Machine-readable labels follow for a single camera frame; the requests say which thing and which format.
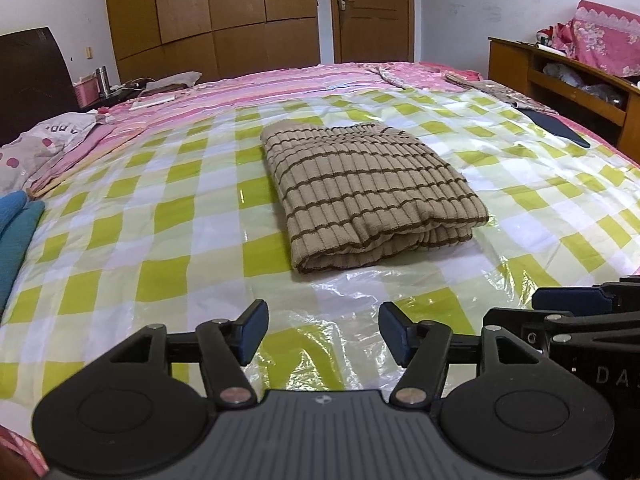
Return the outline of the dark blue flat object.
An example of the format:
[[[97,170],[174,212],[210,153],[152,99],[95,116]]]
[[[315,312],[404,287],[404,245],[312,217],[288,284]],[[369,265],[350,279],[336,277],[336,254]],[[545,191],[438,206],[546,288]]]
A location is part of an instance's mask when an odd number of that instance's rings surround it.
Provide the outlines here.
[[[547,113],[538,112],[538,110],[532,110],[531,108],[520,108],[520,112],[527,116],[535,125],[548,131],[548,133],[570,141],[581,148],[590,148],[588,141],[583,139],[577,132],[565,125],[564,122],[561,122],[558,118]]]

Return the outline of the steel thermos bottle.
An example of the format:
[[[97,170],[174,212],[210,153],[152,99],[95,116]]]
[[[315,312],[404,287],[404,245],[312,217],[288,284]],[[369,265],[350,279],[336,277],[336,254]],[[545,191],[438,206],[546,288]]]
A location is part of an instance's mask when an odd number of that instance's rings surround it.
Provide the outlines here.
[[[100,66],[96,69],[96,82],[98,83],[100,98],[108,98],[111,95],[111,84],[108,80],[108,73],[105,66]]]

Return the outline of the brown wooden wardrobe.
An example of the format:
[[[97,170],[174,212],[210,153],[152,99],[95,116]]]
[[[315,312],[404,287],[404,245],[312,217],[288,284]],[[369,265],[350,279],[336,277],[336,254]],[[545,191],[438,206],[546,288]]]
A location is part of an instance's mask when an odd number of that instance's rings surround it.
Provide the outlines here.
[[[121,81],[212,81],[320,61],[317,0],[106,0]]]

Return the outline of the grey cloth on nightstand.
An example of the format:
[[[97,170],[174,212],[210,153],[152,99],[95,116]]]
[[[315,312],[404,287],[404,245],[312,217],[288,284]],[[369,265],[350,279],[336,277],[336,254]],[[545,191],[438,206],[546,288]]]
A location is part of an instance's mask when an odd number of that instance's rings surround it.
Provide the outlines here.
[[[202,74],[195,70],[171,75],[157,81],[148,82],[140,96],[193,88],[201,79]]]

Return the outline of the grey pillow with pink dots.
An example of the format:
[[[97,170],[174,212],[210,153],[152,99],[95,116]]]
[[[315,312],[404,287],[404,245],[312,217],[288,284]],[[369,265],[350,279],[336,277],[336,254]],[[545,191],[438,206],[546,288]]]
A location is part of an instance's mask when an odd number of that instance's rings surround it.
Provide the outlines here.
[[[96,128],[94,113],[65,113],[38,122],[1,147],[1,194],[26,188]]]

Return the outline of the teal folded garment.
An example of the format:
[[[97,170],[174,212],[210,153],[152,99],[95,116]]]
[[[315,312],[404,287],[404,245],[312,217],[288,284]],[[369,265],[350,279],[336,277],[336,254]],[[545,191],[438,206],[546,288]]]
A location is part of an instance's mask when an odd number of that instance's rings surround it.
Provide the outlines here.
[[[43,211],[42,200],[29,202],[9,222],[1,234],[1,312],[6,310],[17,274],[20,272]]]

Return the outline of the dark wooden headboard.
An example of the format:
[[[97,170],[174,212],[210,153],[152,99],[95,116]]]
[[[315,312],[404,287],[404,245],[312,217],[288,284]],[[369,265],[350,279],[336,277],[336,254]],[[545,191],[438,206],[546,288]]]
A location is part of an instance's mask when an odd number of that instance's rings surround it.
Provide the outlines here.
[[[0,40],[2,145],[38,122],[80,111],[70,73],[50,29],[11,32]]]

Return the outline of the light blue folded knit garment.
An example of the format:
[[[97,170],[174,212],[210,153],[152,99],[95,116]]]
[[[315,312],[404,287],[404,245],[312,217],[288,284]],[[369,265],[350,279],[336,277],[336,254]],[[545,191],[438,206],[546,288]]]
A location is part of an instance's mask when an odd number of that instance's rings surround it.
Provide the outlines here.
[[[25,208],[28,195],[22,191],[14,191],[0,198],[0,232]]]

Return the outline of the pink floral quilt on cabinet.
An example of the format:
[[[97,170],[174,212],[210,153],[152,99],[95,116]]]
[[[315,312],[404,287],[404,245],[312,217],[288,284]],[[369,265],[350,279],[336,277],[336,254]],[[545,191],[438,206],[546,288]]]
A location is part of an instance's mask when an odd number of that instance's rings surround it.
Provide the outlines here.
[[[573,17],[537,32],[537,41],[568,58],[620,78],[639,76],[640,18],[582,0]]]

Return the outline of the pink storage box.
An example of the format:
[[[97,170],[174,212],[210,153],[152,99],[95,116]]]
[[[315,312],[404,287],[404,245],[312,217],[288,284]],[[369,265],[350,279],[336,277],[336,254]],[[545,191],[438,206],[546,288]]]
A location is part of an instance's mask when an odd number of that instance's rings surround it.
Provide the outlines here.
[[[75,96],[81,108],[95,103],[100,98],[98,78],[95,74],[83,76],[73,83]]]

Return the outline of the beige brown striped knit sweater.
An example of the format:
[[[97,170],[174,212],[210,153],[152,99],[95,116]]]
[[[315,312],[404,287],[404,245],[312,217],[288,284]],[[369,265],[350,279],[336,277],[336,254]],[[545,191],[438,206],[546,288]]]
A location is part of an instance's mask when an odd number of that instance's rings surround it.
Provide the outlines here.
[[[260,140],[299,273],[459,245],[489,220],[465,177],[404,130],[282,120]]]

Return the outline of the green white checkered plastic sheet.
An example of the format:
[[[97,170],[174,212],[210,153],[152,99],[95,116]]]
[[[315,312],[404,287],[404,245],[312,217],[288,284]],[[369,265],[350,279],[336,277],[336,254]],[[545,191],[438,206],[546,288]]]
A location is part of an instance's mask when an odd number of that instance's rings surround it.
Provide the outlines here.
[[[199,110],[46,195],[2,316],[1,419],[145,325],[190,332],[256,299],[254,384],[386,390],[386,300],[474,334],[538,288],[638,267],[638,167],[484,93]]]

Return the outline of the pink striped folded blanket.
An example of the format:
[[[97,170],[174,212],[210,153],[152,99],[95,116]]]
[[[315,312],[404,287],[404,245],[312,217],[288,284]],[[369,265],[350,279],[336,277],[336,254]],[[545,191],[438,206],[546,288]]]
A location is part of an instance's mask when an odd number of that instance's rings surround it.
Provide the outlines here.
[[[84,140],[39,169],[27,182],[26,191],[32,198],[42,197],[77,171],[134,140],[145,129],[142,119],[96,126]]]

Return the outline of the wooden side cabinet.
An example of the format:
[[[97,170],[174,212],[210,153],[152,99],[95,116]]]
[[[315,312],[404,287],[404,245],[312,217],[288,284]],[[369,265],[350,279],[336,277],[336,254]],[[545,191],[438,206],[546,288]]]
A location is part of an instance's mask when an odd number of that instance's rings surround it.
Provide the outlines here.
[[[488,78],[570,118],[639,160],[639,89],[532,44],[491,38]]]

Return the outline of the brown wooden door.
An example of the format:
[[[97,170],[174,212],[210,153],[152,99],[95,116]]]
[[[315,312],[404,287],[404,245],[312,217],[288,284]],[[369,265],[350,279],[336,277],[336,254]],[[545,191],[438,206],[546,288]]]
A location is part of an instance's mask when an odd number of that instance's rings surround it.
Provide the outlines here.
[[[414,59],[414,0],[331,0],[337,63]]]

